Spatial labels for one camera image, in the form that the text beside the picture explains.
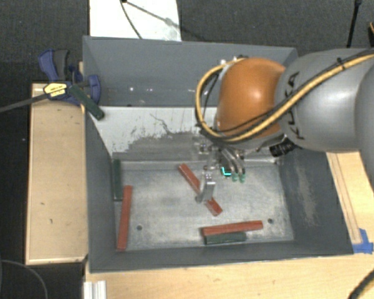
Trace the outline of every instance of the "green led light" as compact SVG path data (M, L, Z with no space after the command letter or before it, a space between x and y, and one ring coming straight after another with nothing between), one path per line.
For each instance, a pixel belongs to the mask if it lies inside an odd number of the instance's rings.
M231 173L226 173L226 170L224 167L222 167L222 173L224 176L231 176Z

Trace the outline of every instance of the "wooden stick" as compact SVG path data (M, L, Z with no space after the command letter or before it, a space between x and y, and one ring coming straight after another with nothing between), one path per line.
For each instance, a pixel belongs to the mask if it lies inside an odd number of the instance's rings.
M198 195L201 192L199 188L199 179L185 164L179 165L178 170L180 174L183 175L183 177L186 179L187 183L193 188L194 192ZM209 201L206 201L205 206L209 209L213 216L217 216L223 211L222 207L220 207L220 205L213 198Z
M123 188L122 209L120 213L117 251L124 252L127 247L129 231L130 208L132 206L133 186Z
M237 222L234 224L217 225L201 228L202 234L205 236L228 234L230 232L247 232L250 230L263 229L262 221Z

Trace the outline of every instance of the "yellow cable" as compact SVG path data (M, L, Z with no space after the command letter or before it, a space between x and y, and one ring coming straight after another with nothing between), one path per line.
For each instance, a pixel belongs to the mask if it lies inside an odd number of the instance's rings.
M348 62L344 63L343 65L339 65L338 67L335 67L334 69L332 69L332 70L330 70L330 71L322 74L321 76L315 78L313 81L311 81L310 83L308 83L304 88L302 88L302 90L300 90L299 92L297 92L292 98L290 98L283 106L281 106L271 116L269 116L268 118L266 118L261 124L257 125L256 127L254 127L253 129L251 129L250 131L248 131L245 134L236 136L234 138L224 139L224 141L226 141L228 143L233 143L233 142L245 140L246 138L259 133L260 131L264 130L269 125L271 125L273 122L275 122L283 114L285 114L292 106L294 106L304 95L306 95L307 93L309 93L313 88L315 88L316 86L320 85L325 80L327 80L327 79L333 77L334 75L340 73L341 71L343 71L345 69L349 69L350 67L353 67L354 65L362 63L362 62L364 62L364 61L366 61L368 59L371 59L373 57L374 57L374 54L365 55L363 57L359 57L357 59L353 59L351 61L348 61ZM214 137L217 137L217 138L221 138L221 137L223 137L223 135L221 135L220 133L218 133L216 131L213 131L210 127L208 127L208 125L206 124L206 122L203 120L203 116L202 116L202 113L201 113L201 103L200 103L201 102L201 99L200 99L201 97L200 97L200 93L201 93L201 89L203 87L204 82L206 81L207 78L209 78L209 76L213 72L215 72L215 71L223 68L227 64L230 64L230 63L233 63L233 62L235 62L235 61L231 61L231 62L228 62L228 63L226 63L224 65L219 65L219 66L211 69L199 81L198 86L197 86L196 103L195 104L196 104L196 111L197 111L198 121L199 121L199 123L201 124L202 128L205 131L207 131L210 135L212 135Z

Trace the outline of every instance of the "wooden table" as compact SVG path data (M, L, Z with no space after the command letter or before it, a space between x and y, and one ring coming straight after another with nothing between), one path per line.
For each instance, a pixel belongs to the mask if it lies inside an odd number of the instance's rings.
M41 85L34 85L34 95ZM61 102L32 106L26 264L81 261L87 254L82 111ZM358 153L328 154L353 240L374 242L374 195ZM355 254L216 267L90 274L107 298L346 298L374 268ZM374 298L374 287L362 298Z

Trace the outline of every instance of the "gray bin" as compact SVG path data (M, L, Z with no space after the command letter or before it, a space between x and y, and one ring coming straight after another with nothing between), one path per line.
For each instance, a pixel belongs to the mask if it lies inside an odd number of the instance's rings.
M219 60L260 56L289 65L295 49L253 45L84 37L85 75L102 83L106 118L86 115L91 272L190 267L352 254L326 155L296 149L283 158L248 156L246 183L218 176L213 217L194 202L177 172L199 175L194 88ZM214 115L213 95L208 110ZM120 184L133 186L128 248L116 251L122 200L114 198L112 160ZM199 228L262 220L243 244L204 246Z

